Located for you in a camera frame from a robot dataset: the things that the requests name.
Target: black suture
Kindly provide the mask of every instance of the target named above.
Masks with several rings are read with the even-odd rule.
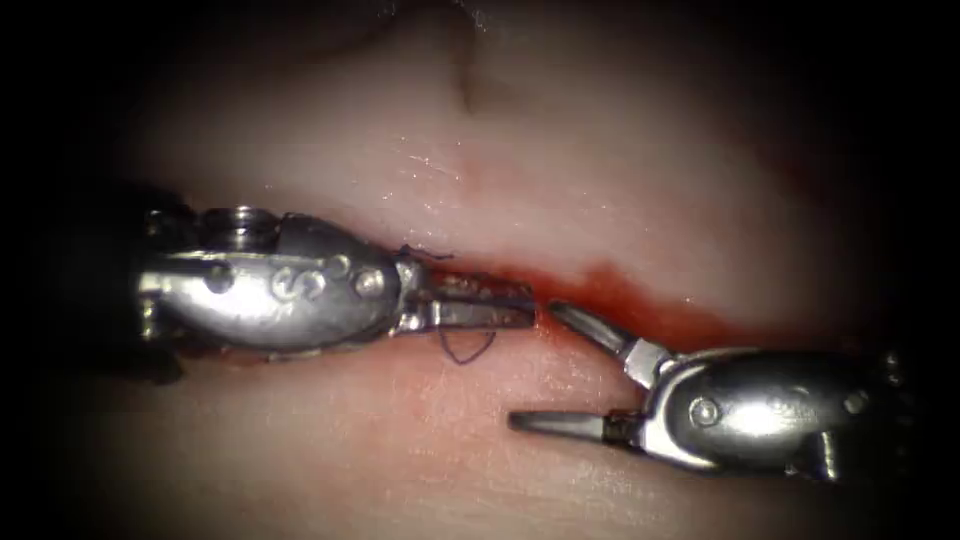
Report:
[[[428,259],[433,259],[433,260],[435,260],[435,261],[446,261],[446,260],[449,260],[449,259],[453,259],[453,258],[454,258],[453,253],[447,253],[447,254],[444,254],[444,255],[438,255],[438,254],[436,254],[436,253],[430,253],[429,251],[427,251],[427,250],[425,250],[425,249],[417,249],[417,248],[411,246],[410,244],[404,244],[404,245],[400,246],[400,249],[397,250],[397,252],[395,253],[395,255],[401,256],[401,257],[404,256],[404,255],[421,255],[421,256],[423,256],[423,257],[426,257],[426,258],[428,258]]]
[[[457,355],[453,352],[453,350],[450,349],[450,344],[447,343],[446,332],[444,332],[443,330],[438,330],[437,333],[440,334],[440,346],[443,347],[443,352],[446,353],[447,358],[453,360],[458,366],[465,366],[473,362],[477,358],[480,358],[480,355],[487,352],[487,349],[489,349],[490,346],[493,345],[493,340],[497,337],[496,332],[488,332],[487,340],[483,343],[483,345],[475,353],[471,354],[466,358],[461,359],[461,358],[457,358]]]

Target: silver metal instrument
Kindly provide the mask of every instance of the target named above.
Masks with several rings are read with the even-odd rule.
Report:
[[[519,431],[586,439],[718,474],[829,483],[906,477],[912,396],[897,357],[742,347],[677,354],[565,302],[550,313],[648,391],[638,411],[514,411]]]
[[[149,213],[137,280],[142,338],[184,330],[275,359],[387,336],[532,327],[523,283],[443,272],[304,214],[252,207]]]

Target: rivet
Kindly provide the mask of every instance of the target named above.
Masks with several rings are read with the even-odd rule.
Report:
[[[690,404],[690,421],[700,427],[710,427],[720,421],[720,407],[713,400],[698,397]]]
[[[364,270],[354,284],[361,298],[375,298],[383,293],[384,279],[380,270]]]

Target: red blood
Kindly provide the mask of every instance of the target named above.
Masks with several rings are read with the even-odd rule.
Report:
[[[450,271],[476,271],[482,268],[496,277],[530,284],[534,298],[541,306],[538,334],[558,346],[570,346],[583,340],[563,328],[542,309],[553,299],[572,302],[599,313],[626,330],[677,351],[735,345],[834,348],[841,338],[815,335],[796,327],[737,326],[695,304],[657,298],[647,288],[628,280],[609,262],[594,264],[576,281],[562,280],[540,269],[509,263],[484,266],[453,260],[445,261],[443,268]]]

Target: skin surface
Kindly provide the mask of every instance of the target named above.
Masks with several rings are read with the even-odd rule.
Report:
[[[841,336],[881,308],[843,148],[775,66],[709,27],[652,9],[351,9],[205,29],[144,97],[125,172],[196,208],[306,212],[571,286],[611,265],[742,328]],[[511,409],[639,405],[613,362],[564,343],[508,333],[457,367],[421,336],[282,365],[190,360],[170,387],[78,383],[102,399],[71,412],[77,444],[109,456],[87,474],[110,503],[90,511],[140,538],[862,525],[806,485],[510,432]]]

